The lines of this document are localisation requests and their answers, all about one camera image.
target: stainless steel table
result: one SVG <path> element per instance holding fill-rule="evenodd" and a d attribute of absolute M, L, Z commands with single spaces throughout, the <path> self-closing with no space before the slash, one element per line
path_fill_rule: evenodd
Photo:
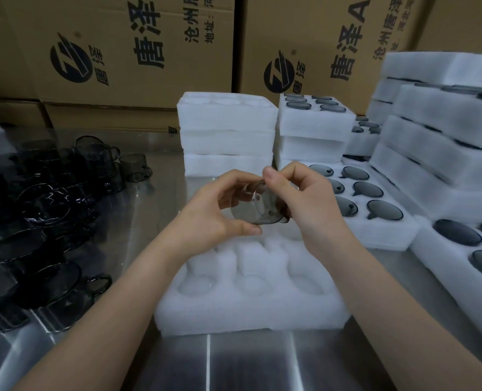
<path fill-rule="evenodd" d="M 185 205 L 179 137 L 116 130 L 57 130 L 61 145 L 93 134 L 122 153 L 147 154 L 150 180 L 101 201 L 94 242 L 68 254 L 85 274 L 117 279 L 137 254 Z M 482 335 L 453 298 L 410 252 L 372 250 L 375 257 L 482 361 Z M 37 324 L 0 335 L 0 390 L 9 390 L 62 338 Z M 342 330 L 272 332 L 160 338 L 151 323 L 122 389 L 133 390 L 361 390 L 394 389 L 380 360 L 352 318 Z"/>

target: company logo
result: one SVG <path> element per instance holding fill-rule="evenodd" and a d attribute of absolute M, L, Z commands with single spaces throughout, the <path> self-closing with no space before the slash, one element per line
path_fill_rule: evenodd
<path fill-rule="evenodd" d="M 273 93 L 285 92 L 294 83 L 294 77 L 294 65 L 281 51 L 278 58 L 268 63 L 263 75 L 264 84 Z"/>
<path fill-rule="evenodd" d="M 60 41 L 51 47 L 49 56 L 58 74 L 75 83 L 87 82 L 92 76 L 89 55 L 78 45 L 58 33 Z"/>

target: left hand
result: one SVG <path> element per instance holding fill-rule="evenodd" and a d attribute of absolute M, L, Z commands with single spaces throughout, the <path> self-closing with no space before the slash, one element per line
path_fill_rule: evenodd
<path fill-rule="evenodd" d="M 236 236 L 259 236 L 262 229 L 240 219 L 227 219 L 222 209 L 230 207 L 236 189 L 258 182 L 262 177 L 230 170 L 198 190 L 181 212 L 156 237 L 168 253 L 183 265 L 192 256 L 202 254 Z"/>

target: brown cardboard box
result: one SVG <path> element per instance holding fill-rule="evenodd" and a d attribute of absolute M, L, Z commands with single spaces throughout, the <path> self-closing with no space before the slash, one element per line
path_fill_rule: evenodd
<path fill-rule="evenodd" d="M 48 128 L 51 126 L 42 103 L 0 100 L 0 124 L 5 127 Z"/>
<path fill-rule="evenodd" d="M 44 102 L 175 108 L 231 91 L 234 0 L 3 2 Z"/>
<path fill-rule="evenodd" d="M 45 105 L 55 129 L 119 129 L 178 134 L 177 111 Z"/>
<path fill-rule="evenodd" d="M 482 53 L 482 0 L 435 0 L 416 49 Z"/>
<path fill-rule="evenodd" d="M 0 0 L 0 97 L 37 98 L 31 72 Z"/>
<path fill-rule="evenodd" d="M 385 52 L 408 48 L 425 0 L 247 0 L 242 93 L 334 96 L 366 112 Z"/>

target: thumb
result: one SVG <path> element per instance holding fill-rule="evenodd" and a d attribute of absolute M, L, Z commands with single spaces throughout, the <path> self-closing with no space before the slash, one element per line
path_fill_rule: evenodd
<path fill-rule="evenodd" d="M 241 219 L 227 219 L 226 233 L 229 238 L 236 236 L 259 236 L 263 230 L 258 225 L 253 225 Z"/>
<path fill-rule="evenodd" d="M 263 169 L 264 182 L 270 187 L 270 189 L 281 199 L 283 199 L 288 206 L 298 200 L 300 192 L 295 189 L 290 181 L 288 181 L 281 173 L 276 169 L 266 166 Z"/>

